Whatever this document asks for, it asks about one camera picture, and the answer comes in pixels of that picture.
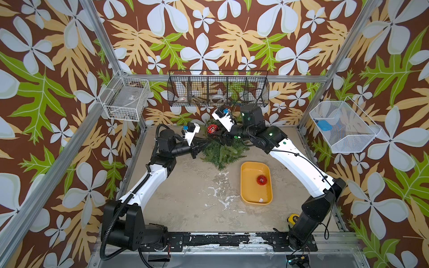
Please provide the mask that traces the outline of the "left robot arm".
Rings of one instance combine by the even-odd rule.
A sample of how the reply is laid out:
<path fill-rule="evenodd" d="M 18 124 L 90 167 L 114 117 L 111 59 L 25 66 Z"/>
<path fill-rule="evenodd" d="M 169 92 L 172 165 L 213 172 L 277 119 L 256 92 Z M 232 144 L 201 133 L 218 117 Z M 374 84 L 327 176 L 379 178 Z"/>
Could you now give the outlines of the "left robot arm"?
<path fill-rule="evenodd" d="M 177 134 L 165 124 L 157 126 L 146 173 L 119 200 L 109 201 L 104 207 L 101 260 L 110 260 L 126 250 L 141 251 L 144 245 L 157 250 L 167 247 L 167 227 L 145 224 L 143 212 L 158 187 L 171 175 L 177 157 L 190 155 L 195 159 L 210 144 L 210 140 L 196 136 L 200 129 L 199 124 L 188 123 Z"/>

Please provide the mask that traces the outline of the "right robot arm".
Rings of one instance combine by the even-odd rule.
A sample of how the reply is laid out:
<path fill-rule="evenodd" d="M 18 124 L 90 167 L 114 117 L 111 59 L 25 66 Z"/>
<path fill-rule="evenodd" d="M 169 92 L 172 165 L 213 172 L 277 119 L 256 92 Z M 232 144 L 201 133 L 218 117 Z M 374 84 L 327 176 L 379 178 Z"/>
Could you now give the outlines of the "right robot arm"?
<path fill-rule="evenodd" d="M 306 247 L 314 230 L 331 218 L 346 184 L 317 167 L 279 127 L 267 126 L 260 107 L 244 105 L 240 114 L 242 123 L 237 124 L 230 109 L 225 105 L 217 108 L 212 117 L 221 126 L 210 136 L 222 145 L 232 145 L 234 140 L 250 141 L 283 164 L 303 184 L 310 197 L 302 204 L 297 222 L 288 231 L 290 247 L 301 250 Z"/>

